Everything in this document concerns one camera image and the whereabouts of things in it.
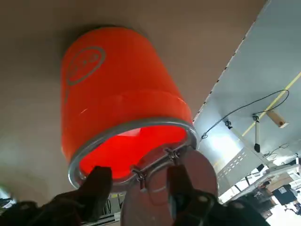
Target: wooden block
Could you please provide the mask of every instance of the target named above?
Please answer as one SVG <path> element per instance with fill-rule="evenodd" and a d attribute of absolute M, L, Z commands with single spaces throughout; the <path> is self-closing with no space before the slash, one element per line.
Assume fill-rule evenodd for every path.
<path fill-rule="evenodd" d="M 284 120 L 283 117 L 281 117 L 279 114 L 277 114 L 276 112 L 272 111 L 268 111 L 267 115 L 269 116 L 270 119 L 272 119 L 272 121 L 278 125 L 279 128 L 284 128 L 285 126 L 287 126 L 289 123 L 286 122 Z"/>

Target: red light inside bucket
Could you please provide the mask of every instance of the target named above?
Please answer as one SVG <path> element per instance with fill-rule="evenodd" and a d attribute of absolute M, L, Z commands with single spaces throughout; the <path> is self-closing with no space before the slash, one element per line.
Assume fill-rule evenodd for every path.
<path fill-rule="evenodd" d="M 109 138 L 80 162 L 80 169 L 89 174 L 94 166 L 111 167 L 113 178 L 130 173 L 130 167 L 152 149 L 177 143 L 186 137 L 185 129 L 177 126 L 149 126 L 124 132 Z"/>

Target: bucket rim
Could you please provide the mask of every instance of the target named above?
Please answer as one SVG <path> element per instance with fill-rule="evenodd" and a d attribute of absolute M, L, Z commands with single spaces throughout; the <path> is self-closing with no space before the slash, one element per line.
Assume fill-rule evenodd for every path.
<path fill-rule="evenodd" d="M 80 161 L 88 155 L 90 152 L 95 150 L 99 145 L 104 143 L 107 139 L 121 134 L 123 132 L 137 129 L 141 127 L 148 126 L 159 126 L 159 125 L 170 125 L 170 126 L 178 126 L 186 130 L 186 139 L 178 144 L 178 146 L 191 146 L 195 150 L 198 148 L 199 144 L 199 136 L 197 131 L 193 127 L 192 124 L 187 123 L 184 120 L 179 120 L 172 117 L 155 117 L 155 118 L 147 118 L 143 120 L 134 120 L 126 123 L 122 123 L 118 126 L 110 128 L 100 134 L 96 135 L 94 138 L 87 141 L 84 145 L 82 145 L 72 156 L 69 169 L 68 169 L 68 178 L 70 183 L 78 189 L 80 185 L 85 180 L 86 176 L 81 172 L 79 168 Z M 123 192 L 127 190 L 128 185 L 135 177 L 135 173 L 129 173 L 127 176 L 123 178 L 118 178 L 113 180 L 112 192 Z"/>

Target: orange bucket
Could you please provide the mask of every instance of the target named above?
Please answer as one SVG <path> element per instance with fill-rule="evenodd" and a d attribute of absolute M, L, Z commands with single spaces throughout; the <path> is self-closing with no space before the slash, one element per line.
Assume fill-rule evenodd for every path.
<path fill-rule="evenodd" d="M 196 137 L 190 109 L 155 49 L 133 30 L 80 36 L 61 74 L 62 149 L 76 187 L 96 165 L 121 180 L 154 148 Z"/>

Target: circular logo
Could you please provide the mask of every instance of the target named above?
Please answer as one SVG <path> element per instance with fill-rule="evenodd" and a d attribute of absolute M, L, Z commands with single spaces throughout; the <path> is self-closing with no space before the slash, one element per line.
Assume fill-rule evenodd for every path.
<path fill-rule="evenodd" d="M 82 49 L 69 64 L 67 83 L 76 85 L 92 75 L 104 62 L 105 51 L 101 47 L 93 46 Z"/>

